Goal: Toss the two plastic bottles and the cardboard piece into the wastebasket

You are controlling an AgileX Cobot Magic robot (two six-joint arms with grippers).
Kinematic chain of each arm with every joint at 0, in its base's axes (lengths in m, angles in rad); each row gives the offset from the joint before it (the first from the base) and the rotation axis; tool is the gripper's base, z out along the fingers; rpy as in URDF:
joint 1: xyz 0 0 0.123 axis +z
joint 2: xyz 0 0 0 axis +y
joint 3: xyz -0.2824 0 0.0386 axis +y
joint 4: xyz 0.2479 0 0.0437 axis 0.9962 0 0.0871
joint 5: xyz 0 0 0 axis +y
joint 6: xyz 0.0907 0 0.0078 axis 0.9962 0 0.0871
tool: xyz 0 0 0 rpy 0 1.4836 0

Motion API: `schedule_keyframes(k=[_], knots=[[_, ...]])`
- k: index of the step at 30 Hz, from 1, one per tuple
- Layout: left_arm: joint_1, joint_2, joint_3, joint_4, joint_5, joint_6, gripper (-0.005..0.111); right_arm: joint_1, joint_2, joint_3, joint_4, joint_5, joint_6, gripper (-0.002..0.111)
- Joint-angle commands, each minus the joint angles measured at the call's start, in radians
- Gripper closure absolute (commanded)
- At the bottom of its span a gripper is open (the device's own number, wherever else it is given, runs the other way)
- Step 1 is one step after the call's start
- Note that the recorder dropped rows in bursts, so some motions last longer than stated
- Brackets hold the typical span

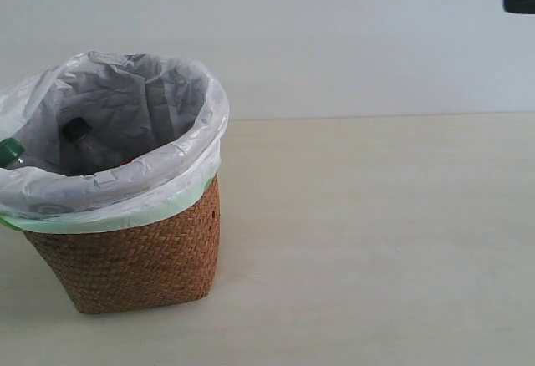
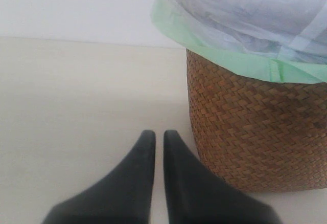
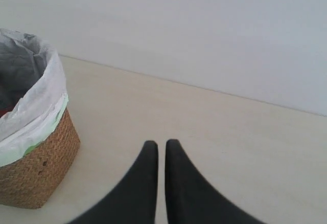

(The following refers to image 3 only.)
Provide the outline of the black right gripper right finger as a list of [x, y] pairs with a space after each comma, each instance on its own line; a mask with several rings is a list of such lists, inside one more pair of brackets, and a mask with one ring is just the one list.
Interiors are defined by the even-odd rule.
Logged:
[[166, 143], [165, 197], [168, 223], [262, 223], [217, 191], [177, 139]]

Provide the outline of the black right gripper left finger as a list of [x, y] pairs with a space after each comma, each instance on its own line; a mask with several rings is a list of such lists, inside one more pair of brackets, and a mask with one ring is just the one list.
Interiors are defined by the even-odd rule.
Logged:
[[146, 141], [120, 182], [71, 223], [155, 223], [157, 190], [158, 146]]

